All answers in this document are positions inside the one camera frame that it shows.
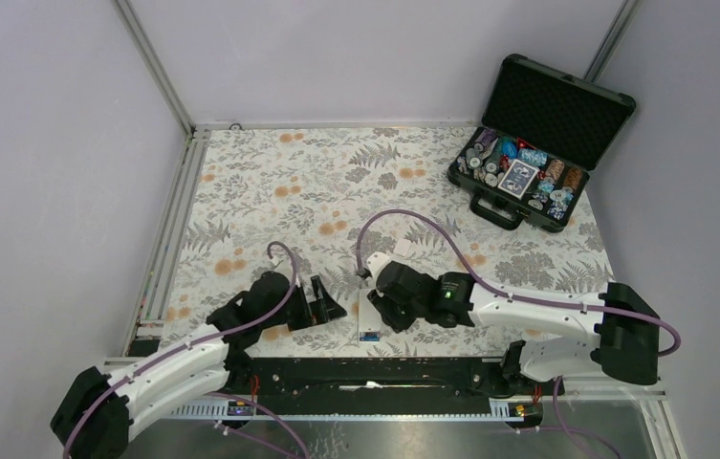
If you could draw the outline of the white battery cover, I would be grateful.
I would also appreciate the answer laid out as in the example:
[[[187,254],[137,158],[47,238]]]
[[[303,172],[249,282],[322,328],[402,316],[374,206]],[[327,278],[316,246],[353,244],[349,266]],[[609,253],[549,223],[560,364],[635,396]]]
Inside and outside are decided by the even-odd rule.
[[[401,238],[397,240],[393,249],[393,253],[399,257],[407,258],[410,254],[411,248],[412,242],[407,239]]]

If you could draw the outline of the blue battery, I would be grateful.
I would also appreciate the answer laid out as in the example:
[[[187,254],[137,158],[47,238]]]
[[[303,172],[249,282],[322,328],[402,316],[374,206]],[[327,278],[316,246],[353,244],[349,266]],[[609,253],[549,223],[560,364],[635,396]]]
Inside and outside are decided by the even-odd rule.
[[[362,342],[378,342],[380,338],[381,337],[378,332],[363,332],[360,335],[360,341]]]

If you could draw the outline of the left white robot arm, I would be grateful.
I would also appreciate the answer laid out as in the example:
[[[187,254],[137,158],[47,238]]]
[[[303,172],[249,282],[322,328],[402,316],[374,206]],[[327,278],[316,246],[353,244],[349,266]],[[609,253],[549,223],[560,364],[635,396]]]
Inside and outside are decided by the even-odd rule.
[[[259,368],[247,350],[268,328],[294,332],[347,317],[318,276],[311,286],[308,299],[298,279],[262,273],[180,342],[108,373],[82,371],[50,421],[65,457],[118,458],[148,426],[208,392],[281,392],[279,371]]]

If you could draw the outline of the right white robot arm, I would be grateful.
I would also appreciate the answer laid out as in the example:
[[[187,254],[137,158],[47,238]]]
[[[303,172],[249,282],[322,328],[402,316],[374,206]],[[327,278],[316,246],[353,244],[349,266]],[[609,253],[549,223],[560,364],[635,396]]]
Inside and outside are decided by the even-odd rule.
[[[600,371],[636,385],[658,379],[659,315],[629,286],[611,282],[603,293],[559,294],[494,286],[471,273],[419,273],[382,253],[367,261],[370,303],[395,332],[417,319],[443,328],[495,325],[552,335],[516,342],[501,361],[511,392],[525,394],[558,376]]]

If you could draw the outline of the floral table mat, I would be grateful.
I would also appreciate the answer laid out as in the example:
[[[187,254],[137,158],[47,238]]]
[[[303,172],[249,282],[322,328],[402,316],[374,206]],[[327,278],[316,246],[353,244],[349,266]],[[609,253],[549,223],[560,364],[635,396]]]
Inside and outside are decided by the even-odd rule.
[[[263,272],[286,270],[284,243],[301,278],[319,275],[348,315],[290,332],[265,330],[254,357],[499,356],[540,332],[514,327],[415,322],[379,342],[358,341],[354,250],[393,253],[431,275],[471,265],[510,286],[567,294],[605,289],[614,275],[591,206],[581,198],[567,228],[550,233],[522,224],[504,230],[469,210],[469,195],[447,168],[472,136],[469,127],[325,128],[214,132],[164,317],[162,345],[197,326]]]

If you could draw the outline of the blue playing card deck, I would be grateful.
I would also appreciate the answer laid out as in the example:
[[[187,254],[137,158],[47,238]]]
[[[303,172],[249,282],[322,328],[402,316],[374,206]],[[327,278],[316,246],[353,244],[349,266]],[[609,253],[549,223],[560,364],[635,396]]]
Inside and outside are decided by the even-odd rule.
[[[540,169],[532,164],[514,160],[497,188],[516,199],[522,199],[539,171]]]

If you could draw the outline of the black poker chip case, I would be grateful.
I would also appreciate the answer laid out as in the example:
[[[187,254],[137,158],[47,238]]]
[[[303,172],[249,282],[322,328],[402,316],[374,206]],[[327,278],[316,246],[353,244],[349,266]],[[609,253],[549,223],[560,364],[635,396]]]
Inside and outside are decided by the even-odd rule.
[[[629,95],[508,55],[481,124],[448,167],[447,179],[470,194],[475,215],[504,230],[527,222],[561,232],[590,172],[635,110]],[[540,169],[522,199],[497,188],[514,160]]]

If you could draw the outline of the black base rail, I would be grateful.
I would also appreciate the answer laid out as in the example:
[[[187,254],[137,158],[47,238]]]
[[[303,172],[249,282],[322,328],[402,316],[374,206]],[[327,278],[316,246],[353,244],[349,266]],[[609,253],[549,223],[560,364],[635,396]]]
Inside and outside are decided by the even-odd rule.
[[[246,396],[279,415],[490,415],[491,403],[533,404],[555,389],[520,373],[520,340],[504,358],[227,359],[225,393]]]

